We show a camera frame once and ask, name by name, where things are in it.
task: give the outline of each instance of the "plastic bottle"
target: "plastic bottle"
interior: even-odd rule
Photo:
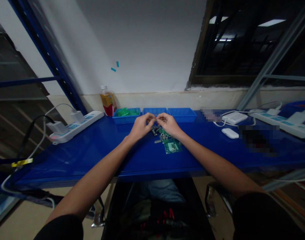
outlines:
[[[113,93],[107,89],[107,86],[100,86],[102,89],[100,97],[106,115],[112,117],[113,113],[117,110],[117,105]]]

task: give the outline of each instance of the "hand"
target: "hand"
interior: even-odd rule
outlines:
[[[157,116],[157,123],[162,126],[162,128],[171,136],[178,139],[178,137],[184,133],[181,128],[178,126],[176,120],[173,116],[167,113],[160,113]]]
[[[146,113],[145,115],[137,117],[131,132],[128,135],[129,139],[138,141],[139,139],[143,138],[151,130],[151,127],[155,121],[156,117],[151,113]]]

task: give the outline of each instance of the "metal rack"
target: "metal rack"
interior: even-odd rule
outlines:
[[[47,78],[33,78],[33,79],[23,79],[16,81],[7,81],[0,82],[0,88],[18,86],[24,84],[32,84],[38,82],[47,82],[47,81],[57,81],[65,95],[69,99],[72,106],[80,110],[84,115],[87,114],[86,108],[84,107],[81,99],[75,90],[73,84],[71,83],[68,74],[65,69],[62,67],[62,64],[56,55],[53,47],[51,46],[49,40],[46,37],[45,32],[40,26],[39,21],[37,20],[34,12],[31,9],[27,0],[8,0],[12,8],[15,10],[17,16],[31,37],[32,41],[36,45],[41,56],[45,60],[49,69],[51,70],[54,77]]]
[[[286,55],[288,50],[291,48],[293,43],[296,41],[301,32],[305,29],[305,6],[298,14],[297,18],[293,21],[287,32],[284,34],[279,44],[276,46],[275,50],[271,54],[270,58],[267,60],[266,64],[261,69],[260,73],[252,83],[246,95],[240,101],[237,106],[239,111],[244,111],[257,94],[260,88],[265,84],[268,78],[276,79],[287,79],[287,80],[297,80],[305,81],[305,77],[302,76],[286,76],[286,75],[274,75],[273,72]]]

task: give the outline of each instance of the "white power bank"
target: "white power bank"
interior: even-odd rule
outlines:
[[[235,131],[231,130],[230,128],[224,128],[221,131],[223,132],[224,135],[226,135],[227,137],[229,137],[231,139],[239,138],[239,134],[236,133]]]
[[[246,120],[247,118],[248,118],[248,116],[245,114],[233,112],[233,113],[229,113],[227,115],[222,116],[221,120],[223,122],[226,121],[226,123],[236,125],[237,123],[240,123],[243,120]]]

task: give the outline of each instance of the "blue storage tray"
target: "blue storage tray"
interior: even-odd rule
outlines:
[[[197,114],[191,108],[168,108],[176,122],[194,122]]]
[[[169,114],[169,112],[166,108],[144,108],[142,110],[142,115],[145,115],[147,112],[152,113],[156,117],[158,116],[159,113],[163,113],[163,112]]]
[[[134,123],[136,118],[141,116],[141,111],[140,108],[128,108],[128,109],[138,109],[139,115],[134,115],[134,116],[121,116],[121,117],[116,117],[116,113],[120,111],[121,109],[117,109],[115,113],[112,116],[113,121],[115,124],[127,124],[127,123]]]

